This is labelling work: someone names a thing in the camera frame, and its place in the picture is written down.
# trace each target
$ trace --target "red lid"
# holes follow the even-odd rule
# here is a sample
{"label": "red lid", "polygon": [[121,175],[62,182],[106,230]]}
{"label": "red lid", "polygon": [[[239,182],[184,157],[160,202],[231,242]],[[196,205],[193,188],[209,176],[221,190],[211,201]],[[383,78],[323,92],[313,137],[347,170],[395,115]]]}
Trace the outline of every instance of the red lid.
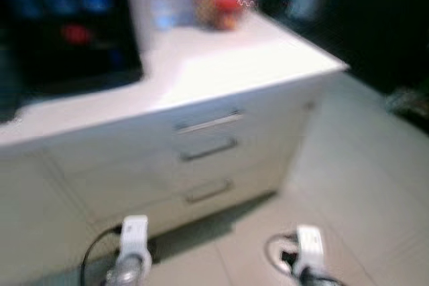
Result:
{"label": "red lid", "polygon": [[216,7],[223,11],[234,11],[241,8],[239,0],[216,0]]}

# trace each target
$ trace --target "black microwave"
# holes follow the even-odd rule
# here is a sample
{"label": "black microwave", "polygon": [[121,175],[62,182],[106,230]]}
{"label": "black microwave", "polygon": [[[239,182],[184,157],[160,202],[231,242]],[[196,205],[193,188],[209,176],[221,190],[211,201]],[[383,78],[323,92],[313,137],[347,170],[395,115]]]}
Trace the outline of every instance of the black microwave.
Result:
{"label": "black microwave", "polygon": [[28,95],[112,88],[143,75],[127,0],[0,0]]}

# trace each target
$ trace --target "food container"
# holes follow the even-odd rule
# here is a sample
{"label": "food container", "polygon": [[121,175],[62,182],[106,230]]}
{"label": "food container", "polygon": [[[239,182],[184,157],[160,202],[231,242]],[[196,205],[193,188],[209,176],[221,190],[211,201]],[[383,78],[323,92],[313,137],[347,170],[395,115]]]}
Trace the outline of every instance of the food container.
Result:
{"label": "food container", "polygon": [[215,24],[216,0],[194,0],[194,10],[196,21],[205,27]]}
{"label": "food container", "polygon": [[243,9],[239,0],[216,0],[216,27],[221,30],[233,30],[240,21]]}

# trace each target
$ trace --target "red light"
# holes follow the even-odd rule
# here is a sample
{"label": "red light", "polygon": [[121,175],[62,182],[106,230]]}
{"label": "red light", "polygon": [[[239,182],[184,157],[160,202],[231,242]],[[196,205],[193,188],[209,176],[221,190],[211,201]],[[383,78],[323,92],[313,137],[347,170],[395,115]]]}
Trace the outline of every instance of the red light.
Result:
{"label": "red light", "polygon": [[61,28],[64,39],[73,45],[85,45],[91,41],[92,34],[89,29],[81,25],[67,25]]}

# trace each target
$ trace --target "white kitchen cabinet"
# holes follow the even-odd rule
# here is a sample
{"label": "white kitchen cabinet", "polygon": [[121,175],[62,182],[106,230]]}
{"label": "white kitchen cabinet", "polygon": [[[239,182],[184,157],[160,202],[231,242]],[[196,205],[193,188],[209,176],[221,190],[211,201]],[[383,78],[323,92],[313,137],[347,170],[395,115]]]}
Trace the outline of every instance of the white kitchen cabinet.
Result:
{"label": "white kitchen cabinet", "polygon": [[1,284],[75,268],[125,216],[147,214],[155,236],[276,191],[346,68],[256,13],[229,33],[179,27],[156,42],[141,82],[30,104],[0,126],[0,155],[33,153],[0,161]]}
{"label": "white kitchen cabinet", "polygon": [[92,238],[36,156],[0,160],[0,284],[77,265]]}

